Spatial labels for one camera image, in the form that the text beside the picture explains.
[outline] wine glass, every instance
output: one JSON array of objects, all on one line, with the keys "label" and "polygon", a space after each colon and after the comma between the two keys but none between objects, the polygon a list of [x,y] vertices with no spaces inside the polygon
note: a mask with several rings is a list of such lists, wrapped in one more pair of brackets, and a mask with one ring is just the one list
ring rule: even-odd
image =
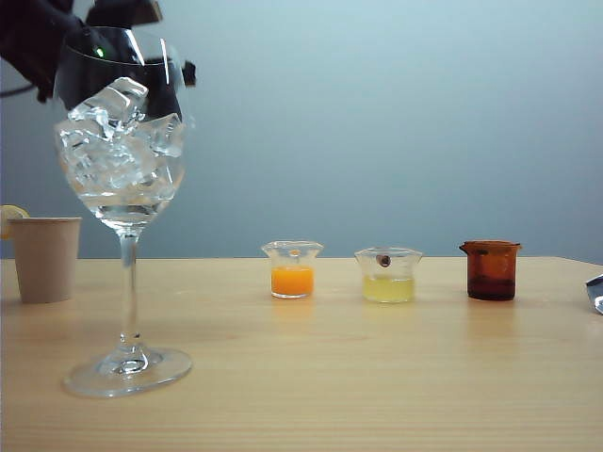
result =
[{"label": "wine glass", "polygon": [[84,27],[65,38],[55,98],[69,113],[55,126],[58,160],[77,197],[117,233],[125,281],[118,345],[64,380],[80,395],[125,396],[191,368],[186,353],[142,343],[135,286],[139,236],[184,176],[184,94],[180,63],[163,39],[114,27]]}]

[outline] cable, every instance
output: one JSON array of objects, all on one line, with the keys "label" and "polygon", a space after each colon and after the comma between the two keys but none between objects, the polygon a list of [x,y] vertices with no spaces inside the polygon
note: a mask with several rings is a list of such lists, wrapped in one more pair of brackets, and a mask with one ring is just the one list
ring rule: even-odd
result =
[{"label": "cable", "polygon": [[21,94],[22,92],[27,92],[35,88],[36,86],[33,83],[29,85],[25,85],[24,87],[8,89],[6,91],[0,91],[0,99],[4,99],[5,97],[16,96],[17,94]]}]

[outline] gray wall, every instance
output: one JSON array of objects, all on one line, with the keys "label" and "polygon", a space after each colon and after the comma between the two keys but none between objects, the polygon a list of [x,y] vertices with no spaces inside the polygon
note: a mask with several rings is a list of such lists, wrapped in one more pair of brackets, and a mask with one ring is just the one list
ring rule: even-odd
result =
[{"label": "gray wall", "polygon": [[[141,256],[259,256],[276,238],[462,255],[489,237],[603,264],[600,0],[161,7],[145,28],[197,64],[197,128]],[[82,216],[80,255],[117,256],[55,161],[60,113],[33,93],[3,102],[2,202]]]}]

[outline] beige cup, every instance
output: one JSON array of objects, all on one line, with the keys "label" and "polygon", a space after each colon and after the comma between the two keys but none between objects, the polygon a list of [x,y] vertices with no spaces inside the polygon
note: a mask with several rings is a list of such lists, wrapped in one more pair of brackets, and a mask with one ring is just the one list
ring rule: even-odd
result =
[{"label": "beige cup", "polygon": [[72,296],[82,218],[10,219],[23,303],[50,303]]}]

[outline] table surface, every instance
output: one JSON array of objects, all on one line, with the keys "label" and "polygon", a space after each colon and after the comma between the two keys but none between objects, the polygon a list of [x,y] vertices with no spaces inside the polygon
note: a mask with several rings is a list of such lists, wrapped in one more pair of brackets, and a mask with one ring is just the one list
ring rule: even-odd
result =
[{"label": "table surface", "polygon": [[319,258],[315,295],[269,295],[266,259],[139,261],[139,326],[194,362],[112,399],[62,378],[109,351],[117,260],[79,260],[73,299],[23,305],[2,262],[2,450],[603,449],[603,266],[521,257],[513,301],[467,297],[466,260],[427,257],[416,300],[363,301],[352,259]]}]

